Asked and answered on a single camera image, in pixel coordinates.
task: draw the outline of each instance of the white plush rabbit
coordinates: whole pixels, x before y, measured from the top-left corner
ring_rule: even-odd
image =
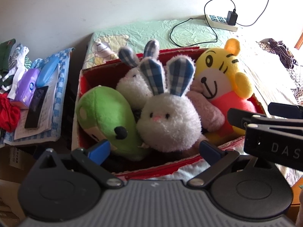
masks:
[[[145,144],[158,151],[184,151],[202,136],[199,115],[185,96],[195,67],[192,59],[184,55],[173,57],[166,66],[167,89],[160,62],[146,58],[140,64],[154,96],[147,100],[137,130]]]
[[[159,48],[159,42],[157,40],[150,40],[145,46],[143,60],[146,57],[157,59],[159,56]],[[120,48],[119,58],[132,68],[127,72],[125,77],[119,80],[116,90],[125,97],[133,110],[141,110],[146,101],[152,97],[152,92],[140,71],[139,59],[128,46]]]

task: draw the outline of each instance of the bed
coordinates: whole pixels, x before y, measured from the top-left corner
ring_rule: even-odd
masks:
[[[120,47],[128,45],[136,53],[142,53],[147,41],[155,38],[160,43],[160,49],[177,48],[169,39],[169,33],[173,26],[182,22],[181,20],[165,20],[152,22],[138,22],[95,32],[88,44],[83,69],[104,64],[108,60],[116,59]],[[237,38],[241,43],[241,52],[238,57],[242,63],[243,70],[250,77],[255,86],[255,97],[263,107],[270,102],[288,103],[297,105],[297,101],[291,91],[296,88],[286,69],[279,60],[278,55],[263,51],[259,45],[243,36],[243,30],[231,32],[214,29],[218,35],[216,43],[201,44],[203,48],[223,47],[227,39]],[[200,19],[193,19],[175,28],[172,39],[179,45],[191,45],[198,42],[213,41],[215,35],[210,27]],[[102,42],[110,51],[100,50],[99,43]],[[77,147],[75,125],[73,127],[72,148]],[[244,154],[243,143],[240,142],[233,149]],[[194,177],[207,168],[204,160],[195,162],[194,165],[180,167],[173,174],[156,177],[154,179],[187,179]],[[292,186],[299,180],[302,172],[278,166],[282,174]]]

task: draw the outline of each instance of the box of stuffed toys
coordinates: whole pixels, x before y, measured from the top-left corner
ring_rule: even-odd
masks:
[[[81,71],[78,146],[107,139],[111,154],[102,167],[129,180],[165,176],[202,160],[202,140],[225,149],[243,142],[245,131],[228,123],[228,109],[264,111],[239,52],[236,39],[224,48],[172,50],[151,40],[143,54],[123,47],[118,60]]]

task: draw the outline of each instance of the green plush toy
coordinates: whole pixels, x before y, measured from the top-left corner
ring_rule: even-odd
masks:
[[[80,98],[76,113],[83,130],[96,141],[107,139],[113,154],[140,161],[150,153],[137,133],[129,103],[115,89],[92,88]]]

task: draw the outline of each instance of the plaid rabbit ear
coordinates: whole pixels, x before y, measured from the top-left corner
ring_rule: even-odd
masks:
[[[155,59],[159,56],[160,45],[158,40],[150,40],[144,49],[143,57],[153,57]]]
[[[130,47],[122,47],[119,49],[119,59],[131,68],[137,67],[139,59]]]
[[[195,66],[192,59],[185,55],[175,56],[166,63],[166,66],[170,94],[185,95],[194,78]]]
[[[164,93],[165,75],[162,64],[154,58],[147,58],[140,64],[140,70],[154,96]]]

